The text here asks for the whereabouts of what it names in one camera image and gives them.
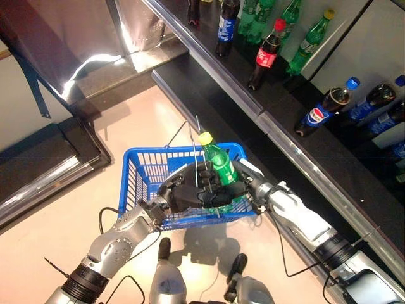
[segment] green soda bottle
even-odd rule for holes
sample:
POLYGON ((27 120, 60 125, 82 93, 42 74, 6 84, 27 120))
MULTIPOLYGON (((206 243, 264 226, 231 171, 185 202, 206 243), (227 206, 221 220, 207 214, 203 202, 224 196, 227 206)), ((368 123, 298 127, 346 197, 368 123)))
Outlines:
MULTIPOLYGON (((211 160, 214 169, 218 172, 218 176, 222 185, 228 185, 237 181, 237 173, 232 162, 229 159, 228 153, 213 143, 213 138, 209 132, 201 133, 198 137, 207 160, 211 160)), ((232 204, 218 208, 221 213, 232 210, 232 204)))
POLYGON ((289 67, 287 68, 288 74, 298 75, 301 72, 303 66, 321 44, 325 37, 329 21, 332 20, 334 16, 335 11, 327 9, 323 14, 323 18, 306 34, 294 58, 289 63, 289 67))
POLYGON ((258 5, 258 0, 246 0, 243 5, 242 16, 240 18, 238 34, 247 35, 251 28, 251 24, 254 19, 254 10, 258 5))
POLYGON ((284 31, 282 32, 281 45, 285 44, 285 41, 289 38, 294 25, 297 23, 299 18, 299 9, 301 7, 301 0, 292 0, 290 5, 284 10, 281 18, 285 20, 286 25, 284 31))
POLYGON ((247 41, 251 44, 259 44, 261 42, 261 33, 267 25, 267 19, 270 16, 275 0, 259 0, 254 14, 254 20, 251 25, 251 30, 247 35, 247 41))

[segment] plastic basket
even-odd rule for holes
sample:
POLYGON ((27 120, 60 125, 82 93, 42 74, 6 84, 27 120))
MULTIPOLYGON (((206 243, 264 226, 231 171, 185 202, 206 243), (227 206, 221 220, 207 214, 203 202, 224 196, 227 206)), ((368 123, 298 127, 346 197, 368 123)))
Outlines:
MULTIPOLYGON (((234 143, 218 144, 227 151, 232 160, 246 158, 243 148, 234 143)), ((202 147, 196 146, 199 162, 203 161, 202 147)), ((161 183, 185 163, 194 163, 192 146, 166 148, 132 148, 125 152, 121 181, 119 211, 131 210, 139 200, 150 200, 156 196, 161 183)), ((227 213, 211 213, 203 209, 190 208, 182 213, 170 215, 163 222, 163 230, 189 228, 232 222, 255 213, 245 197, 234 200, 227 213)))

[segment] floor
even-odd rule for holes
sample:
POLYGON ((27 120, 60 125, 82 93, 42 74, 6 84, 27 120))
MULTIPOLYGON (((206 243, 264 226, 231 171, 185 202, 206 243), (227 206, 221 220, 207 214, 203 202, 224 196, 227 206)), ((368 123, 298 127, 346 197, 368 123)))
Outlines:
MULTIPOLYGON (((114 158, 113 164, 52 199, 52 203, 45 204, 0 235, 0 304, 44 303, 47 300, 65 278, 43 258, 70 273, 99 234, 98 211, 104 206, 118 206, 124 152, 134 146, 164 146, 183 121, 157 87, 104 111, 94 125, 114 158)), ((188 133, 184 130, 171 145, 189 144, 188 133)), ((104 213, 104 227, 111 226, 115 219, 114 213, 104 213)), ((156 236, 148 236, 136 251, 150 244, 156 236)), ((293 278, 285 276, 277 230, 266 217, 168 231, 162 236, 168 236, 172 241, 171 261, 179 265, 184 277, 188 302, 223 301, 227 273, 233 259, 243 252, 249 259, 245 275, 263 281, 275 303, 325 303, 322 284, 312 273, 305 272, 293 278)), ((285 250, 289 272, 305 268, 287 244, 285 250)), ((157 254, 158 242, 126 264, 107 285, 99 301, 105 302, 121 278, 132 274, 144 289, 148 303, 157 254)), ((139 290, 128 280, 120 286, 110 304, 141 301, 139 290)))

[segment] black shelf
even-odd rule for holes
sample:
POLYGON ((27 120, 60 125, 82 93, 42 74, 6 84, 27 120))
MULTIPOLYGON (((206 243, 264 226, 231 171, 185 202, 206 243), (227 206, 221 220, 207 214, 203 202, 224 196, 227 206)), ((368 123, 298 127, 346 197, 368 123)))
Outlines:
POLYGON ((365 235, 380 226, 368 241, 392 269, 404 259, 404 207, 325 127, 307 138, 295 135, 294 124, 315 104, 320 92, 303 77, 288 78, 286 62, 278 57, 260 90, 246 84, 258 46, 235 36, 229 56, 215 55, 219 4, 201 3, 199 28, 187 25, 187 5, 173 0, 145 0, 180 40, 190 54, 239 105, 245 114, 286 154, 324 197, 355 228, 365 235), (311 91, 308 99, 302 98, 311 91))

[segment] red label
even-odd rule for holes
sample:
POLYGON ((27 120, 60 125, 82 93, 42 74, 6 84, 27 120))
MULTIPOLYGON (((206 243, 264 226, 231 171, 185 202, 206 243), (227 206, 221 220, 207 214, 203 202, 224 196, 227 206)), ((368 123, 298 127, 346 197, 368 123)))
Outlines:
POLYGON ((256 63, 262 67, 269 68, 273 64, 276 57, 277 54, 268 54, 263 51, 263 48, 261 47, 256 57, 256 63))

